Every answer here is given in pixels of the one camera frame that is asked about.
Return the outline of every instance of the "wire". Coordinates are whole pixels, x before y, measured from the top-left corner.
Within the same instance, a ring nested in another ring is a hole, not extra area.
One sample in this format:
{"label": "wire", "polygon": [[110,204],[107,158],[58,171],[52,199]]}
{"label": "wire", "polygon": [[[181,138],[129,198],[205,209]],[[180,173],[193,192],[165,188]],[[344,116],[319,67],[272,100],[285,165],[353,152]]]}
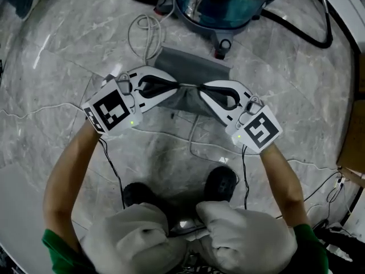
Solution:
{"label": "wire", "polygon": [[313,228],[316,228],[319,224],[321,224],[321,223],[323,223],[324,221],[328,221],[329,220],[329,218],[330,218],[330,216],[331,216],[331,203],[333,203],[334,201],[336,201],[336,199],[337,199],[337,197],[338,197],[338,195],[341,193],[341,190],[342,190],[342,188],[343,188],[343,186],[340,186],[340,189],[339,188],[333,188],[329,193],[328,193],[328,195],[327,195],[327,197],[326,197],[326,201],[327,201],[327,203],[328,203],[328,214],[327,214],[327,217],[325,218],[325,219],[322,219],[320,222],[318,222],[315,226],[313,226]]}
{"label": "wire", "polygon": [[346,229],[344,229],[344,228],[341,228],[341,230],[342,231],[345,231],[348,235],[350,235],[351,237],[354,237],[354,238],[356,238],[355,236],[353,236],[352,234],[350,234]]}
{"label": "wire", "polygon": [[196,158],[200,158],[200,159],[202,159],[202,160],[207,160],[207,161],[209,161],[209,162],[217,163],[217,164],[219,164],[219,165],[224,164],[223,162],[218,162],[218,161],[216,161],[216,160],[212,160],[212,159],[209,159],[209,158],[202,158],[201,156],[196,155],[196,154],[193,152],[193,150],[192,150],[192,143],[193,143],[192,139],[193,139],[193,135],[194,135],[195,129],[196,129],[197,125],[198,125],[199,118],[200,118],[200,116],[199,116],[199,115],[197,115],[197,116],[195,117],[195,120],[194,120],[194,123],[193,123],[193,127],[192,127],[192,129],[191,129],[191,131],[190,131],[190,134],[189,134],[189,152],[190,152],[190,154],[191,154],[191,155],[193,155],[193,156],[195,156]]}
{"label": "wire", "polygon": [[18,118],[18,119],[24,119],[24,118],[26,118],[27,116],[29,116],[29,115],[32,115],[32,114],[36,114],[37,112],[40,112],[40,111],[42,111],[42,110],[46,110],[46,109],[48,109],[48,108],[55,108],[55,107],[62,107],[62,106],[71,106],[71,107],[74,107],[74,108],[77,108],[79,111],[81,111],[81,112],[84,112],[84,110],[82,109],[82,108],[80,108],[80,107],[78,107],[77,105],[75,105],[75,104],[73,104],[73,103],[60,103],[60,104],[55,104],[55,105],[53,105],[53,106],[45,106],[45,107],[41,107],[41,108],[39,108],[39,109],[37,109],[37,110],[35,110],[35,111],[32,111],[32,112],[29,112],[28,114],[25,114],[24,116],[18,116],[18,115],[16,115],[16,114],[9,114],[6,110],[0,110],[0,112],[4,112],[7,116],[14,116],[14,117],[16,117],[16,118]]}
{"label": "wire", "polygon": [[247,176],[246,176],[246,164],[245,164],[245,152],[246,152],[247,146],[242,146],[242,163],[244,165],[244,178],[245,178],[245,185],[246,185],[246,195],[245,195],[245,209],[247,209],[247,198],[249,197],[250,187],[249,183],[247,182]]}
{"label": "wire", "polygon": [[104,139],[102,139],[102,138],[100,138],[99,143],[102,145],[103,150],[104,150],[104,154],[105,154],[105,156],[106,156],[106,158],[107,158],[107,160],[108,160],[108,162],[109,162],[109,164],[110,164],[111,168],[113,169],[113,172],[114,172],[115,176],[116,176],[116,177],[117,177],[117,179],[118,179],[118,182],[119,182],[119,188],[120,188],[121,203],[122,203],[122,205],[123,205],[123,209],[125,209],[125,204],[124,204],[124,194],[123,194],[123,186],[122,186],[122,184],[121,184],[120,176],[118,175],[118,173],[117,173],[117,171],[116,171],[116,169],[115,169],[115,167],[114,167],[114,165],[113,165],[113,162],[111,161],[111,159],[110,159],[110,157],[109,157],[109,155],[108,155],[108,144],[107,144],[107,142],[106,142]]}
{"label": "wire", "polygon": [[[128,34],[127,34],[127,42],[128,42],[129,48],[131,49],[132,53],[135,56],[137,56],[138,58],[142,58],[143,63],[145,65],[147,65],[147,60],[152,59],[157,54],[157,52],[160,50],[161,42],[163,40],[161,23],[163,23],[167,18],[169,18],[174,13],[174,11],[175,11],[175,0],[173,0],[172,10],[170,11],[170,13],[168,15],[166,15],[160,21],[156,17],[153,17],[151,15],[140,14],[129,25]],[[147,25],[145,25],[145,26],[141,25],[141,22],[143,20],[146,20]],[[137,27],[139,29],[147,30],[147,42],[146,42],[146,45],[145,45],[145,48],[144,48],[143,56],[137,54],[135,48],[132,46],[132,43],[131,43],[131,29],[132,29],[132,26],[135,24],[135,22],[137,22]],[[149,48],[150,48],[151,43],[153,41],[153,29],[155,27],[157,27],[158,32],[159,32],[158,41],[156,43],[156,47],[153,50],[152,54],[149,55],[148,54],[149,53]]]}
{"label": "wire", "polygon": [[350,210],[350,208],[348,207],[348,204],[347,204],[347,198],[346,198],[346,187],[345,187],[345,185],[344,185],[344,184],[343,184],[343,197],[344,197],[344,203],[345,203],[345,205],[346,205],[346,207],[347,207],[348,212],[349,212],[350,214],[352,214],[352,212],[351,212],[351,210]]}
{"label": "wire", "polygon": [[341,174],[342,175],[342,173],[341,172],[339,172],[339,171],[337,171],[337,172],[334,172],[333,174],[331,174],[327,179],[325,179],[324,180],[324,182],[322,183],[322,184],[320,184],[320,186],[317,188],[317,189],[315,189],[314,190],[314,192],[312,193],[312,194],[310,194],[308,197],[306,197],[305,199],[304,199],[304,202],[305,201],[307,201],[309,198],[311,198],[315,193],[317,193],[319,190],[320,190],[320,188],[322,188],[323,187],[323,185],[324,184],[326,184],[334,175],[336,175],[336,174]]}
{"label": "wire", "polygon": [[309,214],[309,212],[311,211],[312,208],[316,207],[316,206],[323,206],[322,204],[315,204],[313,206],[311,206],[308,210],[307,210],[307,215]]}
{"label": "wire", "polygon": [[206,226],[200,226],[200,227],[196,227],[191,231],[188,232],[184,232],[184,233],[174,233],[174,232],[170,232],[169,233],[169,237],[176,237],[176,236],[183,236],[183,235],[189,235],[190,233],[196,232],[196,231],[200,231],[206,229]]}
{"label": "wire", "polygon": [[4,73],[4,70],[2,68],[2,60],[0,60],[0,87],[1,87],[1,82],[2,82],[2,74]]}
{"label": "wire", "polygon": [[324,180],[324,182],[312,193],[312,194],[310,194],[307,198],[305,198],[304,199],[304,202],[306,201],[306,200],[308,200],[309,198],[311,198],[315,193],[317,193],[318,191],[319,191],[319,189],[320,188],[322,188],[323,187],[323,185],[325,184],[325,183],[327,183],[327,181],[329,180],[329,179],[331,179],[334,175],[336,175],[336,174],[341,174],[339,171],[337,171],[337,172],[334,172],[332,175],[330,175],[326,180]]}

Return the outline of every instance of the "vacuum cleaner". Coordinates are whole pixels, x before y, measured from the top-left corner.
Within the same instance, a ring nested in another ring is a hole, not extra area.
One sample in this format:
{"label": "vacuum cleaner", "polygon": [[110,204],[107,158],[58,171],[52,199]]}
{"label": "vacuum cleaner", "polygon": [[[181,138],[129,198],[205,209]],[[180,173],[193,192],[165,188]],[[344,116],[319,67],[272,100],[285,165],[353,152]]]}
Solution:
{"label": "vacuum cleaner", "polygon": [[326,0],[321,0],[327,27],[326,39],[319,42],[274,13],[265,9],[274,0],[136,0],[155,6],[158,14],[172,10],[188,29],[209,37],[216,50],[215,57],[224,59],[232,47],[234,35],[264,16],[272,19],[316,47],[326,49],[332,44],[330,16]]}

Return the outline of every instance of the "gray marble tile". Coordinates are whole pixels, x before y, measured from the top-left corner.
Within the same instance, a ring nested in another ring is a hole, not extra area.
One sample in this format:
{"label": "gray marble tile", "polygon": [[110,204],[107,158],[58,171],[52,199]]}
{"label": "gray marble tile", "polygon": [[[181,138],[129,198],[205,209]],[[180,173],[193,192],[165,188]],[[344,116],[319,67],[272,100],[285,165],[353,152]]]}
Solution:
{"label": "gray marble tile", "polygon": [[[80,105],[91,72],[19,39],[7,61],[3,86],[23,111],[71,102]],[[68,142],[76,109],[70,106],[46,109],[30,118],[61,147]]]}
{"label": "gray marble tile", "polygon": [[0,165],[19,162],[27,181],[42,192],[62,149],[31,119],[17,119],[0,113],[2,152]]}
{"label": "gray marble tile", "polygon": [[136,15],[146,8],[146,5],[132,0],[77,0],[50,41],[49,50],[63,50],[69,45],[75,44],[82,37],[86,36],[87,39],[89,33],[92,33],[90,35],[93,40],[88,41],[87,43],[90,45],[84,48],[97,49],[100,47],[100,43],[110,40],[125,40],[128,28],[126,21],[128,20],[123,21],[123,18],[131,13]]}
{"label": "gray marble tile", "polygon": [[43,48],[48,48],[50,40],[77,0],[40,0],[28,20],[24,23],[22,35]]}
{"label": "gray marble tile", "polygon": [[165,43],[180,47],[184,50],[191,50],[200,55],[208,55],[213,49],[213,45],[208,38],[193,33],[175,17],[171,17],[164,21],[166,38]]}
{"label": "gray marble tile", "polygon": [[234,37],[234,40],[264,60],[271,44],[274,24],[272,20],[261,17],[257,21],[251,21],[243,32]]}
{"label": "gray marble tile", "polygon": [[5,0],[0,1],[0,21],[0,59],[4,64],[23,23]]}
{"label": "gray marble tile", "polygon": [[[101,76],[116,69],[128,70],[142,65],[142,60],[134,56],[127,45],[127,31],[139,14],[154,15],[151,7],[132,0],[93,1],[88,11],[80,11],[86,0],[74,4],[74,9],[50,39],[49,50]],[[211,49],[208,40],[191,33],[176,19],[168,19],[162,28],[165,42],[170,45],[184,45],[204,54]],[[141,55],[146,40],[147,32],[134,25],[131,42]]]}
{"label": "gray marble tile", "polygon": [[346,117],[352,80],[351,51],[337,42],[326,50],[303,44],[295,61],[293,85],[313,104],[339,137]]}

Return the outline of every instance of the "green sleeve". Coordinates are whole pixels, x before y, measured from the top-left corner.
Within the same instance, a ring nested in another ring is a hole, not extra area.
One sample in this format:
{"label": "green sleeve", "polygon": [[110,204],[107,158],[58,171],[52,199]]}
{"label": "green sleeve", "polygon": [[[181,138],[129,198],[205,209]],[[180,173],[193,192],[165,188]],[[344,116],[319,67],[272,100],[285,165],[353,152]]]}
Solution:
{"label": "green sleeve", "polygon": [[294,227],[298,248],[284,273],[328,274],[326,249],[308,224]]}
{"label": "green sleeve", "polygon": [[96,273],[84,255],[76,253],[53,231],[46,229],[42,241],[50,251],[52,270],[56,274]]}

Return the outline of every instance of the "shoe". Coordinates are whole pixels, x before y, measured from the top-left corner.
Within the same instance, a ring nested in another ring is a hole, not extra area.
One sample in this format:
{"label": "shoe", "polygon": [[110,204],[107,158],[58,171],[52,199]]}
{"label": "shoe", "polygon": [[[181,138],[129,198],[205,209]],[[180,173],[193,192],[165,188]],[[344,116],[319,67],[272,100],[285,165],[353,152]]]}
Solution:
{"label": "shoe", "polygon": [[163,199],[157,197],[147,185],[143,183],[131,183],[123,190],[124,204],[130,207],[133,204],[148,203],[158,207],[166,216],[169,230],[178,221],[177,212]]}
{"label": "shoe", "polygon": [[123,190],[124,204],[130,207],[133,204],[149,203],[157,206],[158,198],[147,185],[131,183]]}
{"label": "shoe", "polygon": [[37,4],[39,3],[40,0],[32,0],[32,4],[29,8],[29,11],[28,13],[24,16],[24,17],[21,17],[22,21],[26,21],[28,19],[28,17],[30,16],[30,14],[32,13],[33,9],[35,6],[37,6]]}
{"label": "shoe", "polygon": [[237,185],[237,176],[229,167],[221,166],[210,172],[204,188],[205,201],[230,201]]}

